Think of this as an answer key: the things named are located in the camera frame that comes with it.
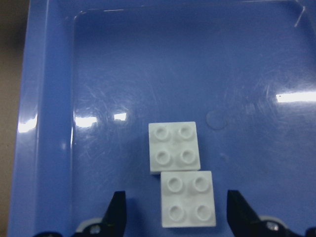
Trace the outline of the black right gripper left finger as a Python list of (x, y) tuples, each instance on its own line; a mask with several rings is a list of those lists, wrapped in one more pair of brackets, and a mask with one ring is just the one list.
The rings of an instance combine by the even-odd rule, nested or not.
[(122, 237), (127, 223), (125, 191), (115, 191), (102, 218), (82, 222), (74, 237)]

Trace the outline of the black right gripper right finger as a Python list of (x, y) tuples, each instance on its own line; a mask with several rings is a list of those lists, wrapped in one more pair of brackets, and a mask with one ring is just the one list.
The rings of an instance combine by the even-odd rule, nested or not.
[(259, 216), (238, 190), (227, 191), (227, 222), (235, 237), (299, 237), (278, 218)]

